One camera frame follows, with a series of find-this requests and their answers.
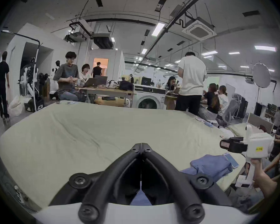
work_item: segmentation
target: woman with long hair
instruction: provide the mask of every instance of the woman with long hair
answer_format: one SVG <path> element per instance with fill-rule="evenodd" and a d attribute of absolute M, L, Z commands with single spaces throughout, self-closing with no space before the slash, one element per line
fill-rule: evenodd
<path fill-rule="evenodd" d="M 203 119 L 215 120 L 220 108 L 217 85 L 215 83 L 209 85 L 208 92 L 201 97 L 201 100 L 204 99 L 208 100 L 208 107 L 204 108 L 201 106 L 198 112 L 199 116 Z"/>
<path fill-rule="evenodd" d="M 226 93 L 226 86 L 221 85 L 219 87 L 219 102 L 220 102 L 220 109 L 218 111 L 218 118 L 222 119 L 223 114 L 228 108 L 229 101 Z"/>

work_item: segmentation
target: blue cloth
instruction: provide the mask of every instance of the blue cloth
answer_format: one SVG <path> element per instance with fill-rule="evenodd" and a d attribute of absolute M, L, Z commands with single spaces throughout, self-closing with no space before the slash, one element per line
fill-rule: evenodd
<path fill-rule="evenodd" d="M 221 177 L 232 172 L 232 166 L 224 155 L 213 156 L 207 154 L 200 159 L 193 160 L 191 167 L 181 172 L 191 175 L 207 174 L 213 178 L 214 182 L 217 182 Z"/>
<path fill-rule="evenodd" d="M 213 155 L 204 155 L 200 159 L 193 160 L 191 162 L 191 167 L 184 169 L 181 171 L 182 173 L 195 175 L 197 173 L 203 173 L 211 176 L 213 180 L 216 182 L 221 177 L 225 176 L 232 172 L 231 163 L 223 156 L 213 156 Z M 140 190 L 134 197 L 131 202 L 132 206 L 151 206 L 150 201 L 145 196 L 145 193 L 141 190 L 141 182 L 140 182 Z"/>

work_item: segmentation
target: smartphone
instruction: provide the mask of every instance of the smartphone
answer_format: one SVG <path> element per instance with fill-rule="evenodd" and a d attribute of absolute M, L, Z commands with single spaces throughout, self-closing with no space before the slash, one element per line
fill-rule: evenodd
<path fill-rule="evenodd" d="M 231 162 L 231 166 L 233 169 L 235 169 L 239 166 L 239 164 L 235 161 L 235 159 L 229 153 L 225 153 L 223 155 L 229 162 Z"/>

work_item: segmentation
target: computer monitor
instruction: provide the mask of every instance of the computer monitor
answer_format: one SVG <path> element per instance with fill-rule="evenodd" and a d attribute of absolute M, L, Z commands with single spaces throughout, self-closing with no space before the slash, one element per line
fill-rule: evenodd
<path fill-rule="evenodd" d="M 142 77 L 141 84 L 143 84 L 143 85 L 150 85 L 150 83 L 151 83 L 151 78 Z"/>

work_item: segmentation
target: woman in white shirt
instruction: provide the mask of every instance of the woman in white shirt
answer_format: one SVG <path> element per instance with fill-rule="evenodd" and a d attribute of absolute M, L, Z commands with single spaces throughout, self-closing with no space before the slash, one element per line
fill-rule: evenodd
<path fill-rule="evenodd" d="M 89 70 L 90 70 L 90 65 L 84 64 L 82 66 L 82 72 L 79 73 L 79 79 L 80 82 L 82 82 L 83 84 L 85 84 L 85 82 L 90 78 L 90 74 L 88 73 Z"/>
<path fill-rule="evenodd" d="M 225 85 L 221 85 L 219 87 L 219 102 L 220 102 L 220 109 L 218 111 L 218 118 L 222 119 L 222 116 L 225 113 L 225 111 L 227 110 L 228 105 L 229 105 Z"/>

